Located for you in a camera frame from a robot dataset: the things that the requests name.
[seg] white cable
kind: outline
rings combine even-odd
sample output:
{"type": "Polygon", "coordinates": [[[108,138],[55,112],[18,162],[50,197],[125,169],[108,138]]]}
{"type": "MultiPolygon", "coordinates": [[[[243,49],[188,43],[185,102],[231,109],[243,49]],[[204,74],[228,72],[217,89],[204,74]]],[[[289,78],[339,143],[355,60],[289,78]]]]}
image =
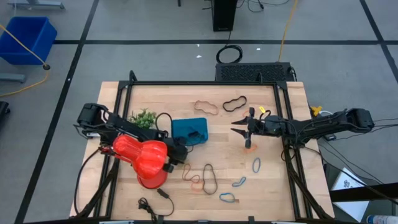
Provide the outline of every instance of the white cable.
{"type": "Polygon", "coordinates": [[[329,111],[319,111],[319,113],[320,113],[320,114],[321,114],[321,113],[328,113],[328,114],[333,115],[333,113],[332,113],[332,112],[329,112],[329,111]]]}

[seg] white paper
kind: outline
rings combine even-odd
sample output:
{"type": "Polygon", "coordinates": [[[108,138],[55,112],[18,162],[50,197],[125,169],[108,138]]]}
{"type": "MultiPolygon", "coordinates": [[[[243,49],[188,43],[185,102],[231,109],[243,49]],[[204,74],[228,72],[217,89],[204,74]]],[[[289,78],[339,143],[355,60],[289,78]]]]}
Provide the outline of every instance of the white paper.
{"type": "MultiPolygon", "coordinates": [[[[361,183],[364,183],[362,180],[357,178],[353,173],[351,173],[348,169],[344,168],[343,171],[353,176],[356,180],[360,181],[361,183]]],[[[359,184],[357,181],[355,181],[345,173],[340,172],[331,190],[341,190],[341,189],[356,188],[356,187],[363,187],[363,185],[359,184]]],[[[368,207],[369,201],[333,202],[333,203],[337,207],[341,208],[348,215],[353,217],[356,221],[361,222],[362,217],[365,214],[366,208],[368,207]]]]}

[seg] gray floor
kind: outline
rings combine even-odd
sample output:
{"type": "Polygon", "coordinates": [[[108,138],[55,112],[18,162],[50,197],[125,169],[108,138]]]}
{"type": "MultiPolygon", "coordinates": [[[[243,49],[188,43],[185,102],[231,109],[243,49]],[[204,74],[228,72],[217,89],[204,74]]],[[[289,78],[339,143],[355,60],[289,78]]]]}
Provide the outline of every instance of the gray floor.
{"type": "MultiPolygon", "coordinates": [[[[66,11],[18,9],[16,15],[48,16],[58,30],[58,40],[78,40],[93,0],[63,2],[66,11]]],[[[367,3],[384,39],[398,40],[394,16],[398,3],[394,0],[367,3]]],[[[177,7],[177,0],[100,0],[87,39],[227,39],[228,33],[212,31],[210,11],[202,10],[208,4],[182,0],[182,7],[177,7]]],[[[244,5],[237,10],[231,39],[281,39],[292,5],[293,1],[283,6],[266,6],[260,13],[248,11],[244,5]]],[[[257,5],[252,3],[251,8],[257,9],[257,5]]],[[[0,0],[0,23],[7,24],[13,15],[13,8],[0,0]]],[[[376,36],[357,0],[302,0],[287,39],[376,40],[376,36]]],[[[214,80],[215,55],[222,46],[85,45],[25,221],[68,216],[86,144],[72,124],[84,103],[96,102],[101,82],[126,79],[130,70],[135,71],[139,80],[214,80]]],[[[47,59],[52,66],[49,80],[0,99],[8,101],[12,110],[0,131],[1,223],[12,223],[16,217],[76,47],[54,45],[47,59]]],[[[275,62],[279,53],[279,45],[241,47],[242,62],[275,62]]],[[[397,59],[398,46],[388,48],[397,59]]],[[[233,51],[222,54],[223,60],[235,57],[233,51]]],[[[329,111],[366,108],[374,119],[397,117],[398,84],[379,45],[286,45],[282,61],[295,67],[311,105],[322,105],[329,111]]],[[[13,66],[1,58],[0,72],[25,73],[27,83],[22,86],[44,76],[40,66],[13,66]]],[[[0,94],[22,86],[0,82],[0,94]]],[[[338,137],[348,135],[341,133],[338,137]]],[[[390,128],[332,144],[381,181],[397,182],[397,135],[398,129],[390,128]]],[[[344,166],[328,152],[323,153],[331,163],[344,166]]],[[[354,171],[367,176],[360,170],[354,171]]]]}

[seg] brown rubber band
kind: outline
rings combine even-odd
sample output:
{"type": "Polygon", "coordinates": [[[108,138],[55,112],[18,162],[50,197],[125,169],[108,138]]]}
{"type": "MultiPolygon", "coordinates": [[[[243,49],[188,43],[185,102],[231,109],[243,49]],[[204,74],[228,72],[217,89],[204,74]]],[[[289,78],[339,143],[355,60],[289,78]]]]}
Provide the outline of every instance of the brown rubber band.
{"type": "Polygon", "coordinates": [[[197,100],[197,101],[195,102],[195,104],[193,105],[193,107],[194,107],[195,110],[200,110],[200,111],[203,111],[203,112],[205,112],[205,113],[207,113],[207,114],[218,115],[218,107],[217,107],[216,105],[210,103],[209,101],[200,101],[200,100],[197,100]],[[209,104],[210,106],[214,106],[214,107],[217,109],[217,112],[216,112],[216,113],[207,112],[207,111],[205,111],[204,109],[198,108],[198,105],[197,105],[198,103],[207,103],[207,104],[209,104]]]}
{"type": "Polygon", "coordinates": [[[185,180],[185,181],[192,181],[193,183],[195,183],[195,184],[197,184],[197,183],[199,183],[200,182],[200,176],[197,174],[197,175],[193,175],[191,178],[187,178],[187,175],[188,175],[188,173],[191,171],[191,165],[190,164],[185,164],[184,165],[184,170],[182,171],[182,179],[183,180],[185,180]]]}

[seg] yellow clamp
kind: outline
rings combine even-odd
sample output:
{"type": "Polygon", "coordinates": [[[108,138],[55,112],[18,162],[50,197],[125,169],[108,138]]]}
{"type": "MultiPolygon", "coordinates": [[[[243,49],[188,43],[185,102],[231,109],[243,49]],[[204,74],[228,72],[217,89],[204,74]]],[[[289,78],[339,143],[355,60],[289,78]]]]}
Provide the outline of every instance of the yellow clamp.
{"type": "Polygon", "coordinates": [[[311,110],[314,116],[318,116],[319,112],[322,110],[322,106],[319,107],[311,106],[311,110]]]}
{"type": "Polygon", "coordinates": [[[262,106],[259,106],[259,109],[261,110],[261,113],[265,113],[266,112],[266,110],[262,106]]]}

